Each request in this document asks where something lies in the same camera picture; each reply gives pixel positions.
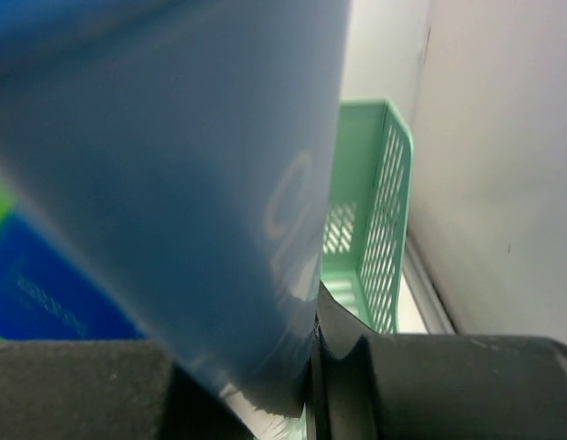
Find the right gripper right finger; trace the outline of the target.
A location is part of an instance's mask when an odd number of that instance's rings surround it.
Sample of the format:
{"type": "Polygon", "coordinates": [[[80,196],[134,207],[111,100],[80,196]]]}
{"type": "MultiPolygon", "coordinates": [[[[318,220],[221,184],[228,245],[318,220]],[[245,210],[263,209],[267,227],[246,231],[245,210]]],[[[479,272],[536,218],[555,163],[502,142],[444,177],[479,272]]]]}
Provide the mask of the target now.
{"type": "Polygon", "coordinates": [[[567,346],[545,337],[382,335],[318,296],[313,439],[567,439],[567,346]]]}

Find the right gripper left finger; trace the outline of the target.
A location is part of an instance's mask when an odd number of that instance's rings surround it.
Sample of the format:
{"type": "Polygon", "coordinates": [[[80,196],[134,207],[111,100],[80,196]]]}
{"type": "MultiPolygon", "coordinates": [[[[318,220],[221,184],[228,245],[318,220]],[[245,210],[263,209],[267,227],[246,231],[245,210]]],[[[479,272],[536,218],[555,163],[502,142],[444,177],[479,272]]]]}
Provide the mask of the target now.
{"type": "Polygon", "coordinates": [[[0,439],[250,438],[151,342],[0,343],[0,439]]]}

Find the blue plastic folder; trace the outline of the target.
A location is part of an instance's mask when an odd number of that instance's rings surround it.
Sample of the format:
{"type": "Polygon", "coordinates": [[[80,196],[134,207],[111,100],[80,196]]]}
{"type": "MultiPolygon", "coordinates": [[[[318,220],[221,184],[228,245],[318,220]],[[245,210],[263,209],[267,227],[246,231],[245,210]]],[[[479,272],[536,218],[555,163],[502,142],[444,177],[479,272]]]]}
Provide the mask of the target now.
{"type": "Polygon", "coordinates": [[[124,340],[143,333],[17,214],[0,221],[0,339],[124,340]]]}

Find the light blue notebook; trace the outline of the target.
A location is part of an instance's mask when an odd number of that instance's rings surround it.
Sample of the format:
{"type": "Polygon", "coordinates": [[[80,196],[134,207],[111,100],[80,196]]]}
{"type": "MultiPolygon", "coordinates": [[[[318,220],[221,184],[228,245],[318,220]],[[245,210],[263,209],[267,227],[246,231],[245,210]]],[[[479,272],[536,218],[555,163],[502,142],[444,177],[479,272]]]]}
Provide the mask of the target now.
{"type": "Polygon", "coordinates": [[[301,410],[346,1],[0,1],[0,173],[239,416],[301,410]]]}

